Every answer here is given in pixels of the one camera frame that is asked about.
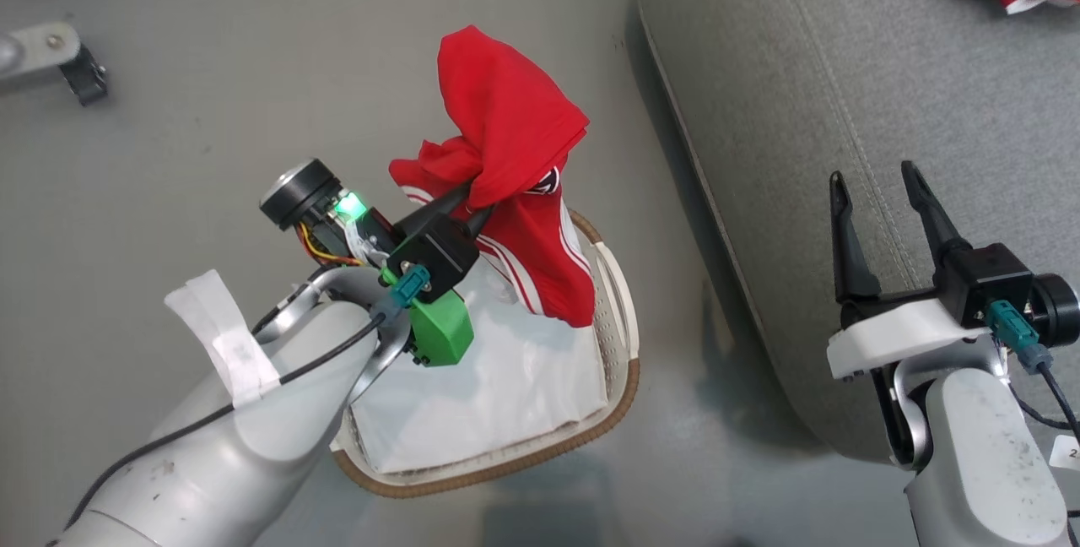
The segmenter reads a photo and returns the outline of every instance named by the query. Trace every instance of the white stripe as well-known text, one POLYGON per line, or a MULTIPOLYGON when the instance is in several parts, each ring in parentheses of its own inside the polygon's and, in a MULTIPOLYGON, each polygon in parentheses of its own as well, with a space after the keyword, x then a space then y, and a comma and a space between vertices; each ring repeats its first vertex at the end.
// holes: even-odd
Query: white stripe
MULTIPOLYGON (((481 243, 483 243, 484 245, 488 245, 486 241, 481 241, 481 243)), ((498 262, 498 265, 491 263, 491 266, 494 266, 495 269, 498 270, 499 274, 502 275, 502 277, 510 283, 510 286, 514 289, 514 293, 516 293, 517 299, 522 301, 522 303, 525 304, 525 310, 531 312, 532 315, 537 315, 536 309, 532 308, 529 302, 526 301, 526 298, 524 297, 522 288, 518 285, 518 280, 514 279, 514 277, 517 276, 517 274, 513 272, 513 267, 510 266, 510 262, 505 258, 505 256, 502 255, 502 252, 500 252, 499 250, 492 248, 492 251, 495 251, 495 253, 497 254, 496 261, 498 262)), ((484 257, 489 258, 489 254, 485 253, 484 257)))
POLYGON ((511 285, 513 285, 513 281, 511 280, 510 276, 507 275, 507 269, 505 266, 502 264, 502 258, 490 252, 485 252, 483 249, 480 251, 480 255, 484 256, 484 259, 487 261, 489 265, 491 265, 491 268, 494 268, 496 272, 501 275, 503 279, 510 281, 511 285))
POLYGON ((578 240, 578 231, 573 228, 573 221, 570 219, 570 212, 566 209, 566 203, 558 200, 558 235, 559 243, 563 243, 563 251, 570 257, 578 267, 585 271, 590 278, 593 272, 589 269, 589 261, 581 253, 581 243, 578 240))
POLYGON ((1015 0, 1005 5, 1005 13, 1009 13, 1009 15, 1016 15, 1016 13, 1032 10, 1045 1, 1048 0, 1015 0))
MULTIPOLYGON (((484 243, 487 243, 488 245, 494 248, 494 250, 496 250, 502 256, 502 262, 505 263, 507 268, 514 274, 514 276, 517 278, 517 281, 521 281, 522 283, 521 290, 524 291, 517 293, 518 297, 521 297, 524 301, 528 301, 529 306, 532 307, 532 310, 534 312, 536 312, 536 315, 543 315, 543 304, 540 302, 540 293, 537 292, 536 283, 532 282, 532 277, 530 277, 529 271, 525 269, 525 265, 523 265, 521 261, 517 259, 516 255, 514 255, 510 250, 502 246, 502 244, 499 243, 497 240, 491 239, 490 237, 485 237, 483 235, 478 236, 478 239, 482 240, 484 243)), ((514 281, 515 290, 517 290, 517 281, 514 281)))
POLYGON ((431 203, 431 201, 434 199, 434 197, 432 197, 430 192, 428 192, 422 188, 417 188, 416 186, 400 186, 399 188, 401 188, 402 192, 404 192, 406 196, 410 198, 418 197, 423 199, 424 203, 431 203))

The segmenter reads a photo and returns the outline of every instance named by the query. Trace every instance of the label sticker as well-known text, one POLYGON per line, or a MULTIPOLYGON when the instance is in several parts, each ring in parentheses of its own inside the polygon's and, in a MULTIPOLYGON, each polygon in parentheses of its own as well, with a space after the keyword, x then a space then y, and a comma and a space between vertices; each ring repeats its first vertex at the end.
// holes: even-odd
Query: label sticker
POLYGON ((1057 436, 1050 453, 1050 466, 1080 471, 1080 446, 1072 436, 1057 436))

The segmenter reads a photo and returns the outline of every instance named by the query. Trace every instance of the metal bracket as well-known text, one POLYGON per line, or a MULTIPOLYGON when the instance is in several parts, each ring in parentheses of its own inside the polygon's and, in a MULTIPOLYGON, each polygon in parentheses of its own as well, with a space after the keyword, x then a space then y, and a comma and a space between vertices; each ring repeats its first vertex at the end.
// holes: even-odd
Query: metal bracket
POLYGON ((0 32, 0 79, 59 67, 82 106, 109 93, 102 67, 69 24, 52 22, 0 32))
POLYGON ((887 383, 891 383, 888 385, 888 397, 895 402, 901 416, 896 421, 903 419, 909 440, 906 444, 897 443, 894 436, 889 436, 893 451, 892 462, 897 467, 905 470, 921 470, 930 463, 933 454, 927 417, 921 405, 912 399, 912 392, 907 388, 912 382, 910 377, 915 374, 966 368, 982 370, 1003 383, 1009 382, 1005 351, 988 334, 980 336, 975 343, 959 341, 940 349, 903 359, 883 369, 887 383))
MULTIPOLYGON (((260 345, 280 338, 301 317, 315 308, 322 295, 328 292, 334 292, 337 299, 370 308, 387 294, 387 289, 379 284, 379 271, 370 267, 338 267, 315 271, 300 289, 259 321, 252 334, 260 345)), ((378 347, 353 385, 348 400, 350 403, 363 395, 375 378, 408 347, 411 332, 408 312, 402 312, 393 323, 379 326, 378 347)))

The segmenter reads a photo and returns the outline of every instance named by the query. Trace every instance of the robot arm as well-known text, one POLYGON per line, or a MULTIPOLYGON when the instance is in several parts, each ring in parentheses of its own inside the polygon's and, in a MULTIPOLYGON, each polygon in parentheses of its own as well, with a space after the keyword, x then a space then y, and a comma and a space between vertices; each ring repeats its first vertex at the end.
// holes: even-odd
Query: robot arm
POLYGON ((1034 276, 1000 243, 973 249, 914 163, 903 175, 935 272, 933 289, 900 294, 881 294, 843 178, 829 182, 842 326, 827 350, 833 376, 872 377, 893 463, 916 473, 905 492, 923 547, 1067 547, 1064 497, 1005 364, 1012 349, 1029 372, 1049 375, 1043 345, 1077 339, 1080 302, 1059 277, 1034 276))
POLYGON ((150 443, 99 478, 52 545, 253 544, 327 451, 345 406, 399 355, 427 365, 464 353, 472 329, 453 288, 478 257, 473 241, 490 215, 451 218, 467 194, 391 225, 318 160, 279 178, 264 213, 297 228, 323 264, 252 331, 281 386, 233 410, 218 376, 205 378, 150 443))

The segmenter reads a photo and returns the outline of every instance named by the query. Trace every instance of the teal connector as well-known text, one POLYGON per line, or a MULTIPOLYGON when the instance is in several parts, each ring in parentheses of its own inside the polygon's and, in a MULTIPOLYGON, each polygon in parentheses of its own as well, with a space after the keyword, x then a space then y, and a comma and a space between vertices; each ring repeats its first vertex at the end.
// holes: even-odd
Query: teal connector
POLYGON ((413 301, 416 299, 429 282, 431 282, 431 274, 428 272, 428 269, 420 265, 414 265, 408 269, 408 272, 390 286, 389 294, 386 294, 381 301, 372 306, 372 316, 381 315, 382 321, 388 323, 397 319, 397 316, 403 310, 413 306, 413 301))
POLYGON ((1010 301, 994 301, 986 307, 986 324, 995 337, 1010 347, 1028 374, 1038 374, 1038 365, 1053 362, 1047 347, 1039 344, 1039 333, 1010 301))
POLYGON ((421 265, 413 265, 390 289, 390 295, 402 308, 408 308, 429 282, 431 282, 431 274, 428 272, 428 269, 421 265))

